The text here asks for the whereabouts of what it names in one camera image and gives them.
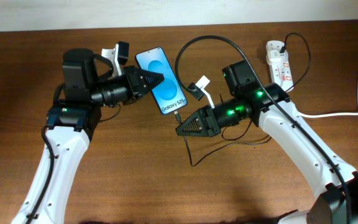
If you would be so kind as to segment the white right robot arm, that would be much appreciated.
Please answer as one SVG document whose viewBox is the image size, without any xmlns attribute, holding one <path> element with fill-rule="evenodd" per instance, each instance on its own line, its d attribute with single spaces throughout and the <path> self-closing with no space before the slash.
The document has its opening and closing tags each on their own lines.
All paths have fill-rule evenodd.
<svg viewBox="0 0 358 224">
<path fill-rule="evenodd" d="M 358 223 L 358 171 L 308 126 L 287 93 L 276 83 L 260 87 L 244 60 L 224 68 L 223 75 L 233 98 L 198 109 L 176 128 L 177 134 L 213 137 L 249 118 L 283 148 L 316 197 L 310 210 L 259 223 Z"/>
</svg>

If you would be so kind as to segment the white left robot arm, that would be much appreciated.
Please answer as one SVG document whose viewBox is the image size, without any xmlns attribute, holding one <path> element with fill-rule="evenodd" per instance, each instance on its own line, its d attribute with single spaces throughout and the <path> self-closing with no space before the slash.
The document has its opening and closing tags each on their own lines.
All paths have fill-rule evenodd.
<svg viewBox="0 0 358 224">
<path fill-rule="evenodd" d="M 44 149 L 30 190 L 13 223 L 63 223 L 81 158 L 101 121 L 104 106 L 133 104 L 163 82 L 163 75 L 126 66 L 90 49 L 63 54 L 64 82 L 57 87 L 41 130 Z"/>
</svg>

